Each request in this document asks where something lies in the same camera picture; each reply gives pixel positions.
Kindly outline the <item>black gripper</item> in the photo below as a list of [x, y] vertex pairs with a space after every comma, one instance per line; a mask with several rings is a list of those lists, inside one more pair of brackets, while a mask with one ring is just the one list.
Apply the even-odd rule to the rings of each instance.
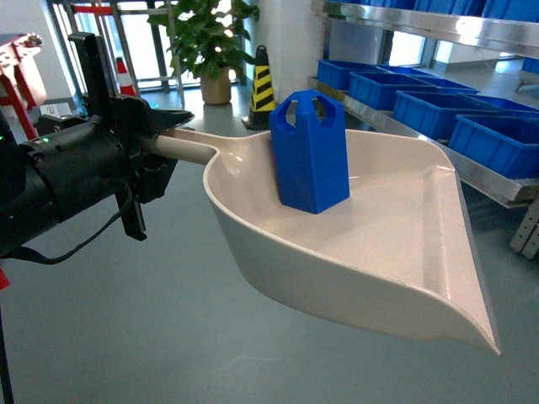
[[116, 94], [102, 38], [75, 32], [68, 40], [75, 45], [82, 68], [86, 109], [90, 116], [98, 117], [20, 145], [26, 166], [20, 218], [24, 222], [63, 222], [115, 196], [125, 234], [143, 241], [147, 235], [141, 206], [165, 195], [178, 161], [146, 154], [134, 173], [127, 148], [117, 134], [154, 138], [187, 124], [194, 115], [185, 110], [153, 109], [142, 98]]

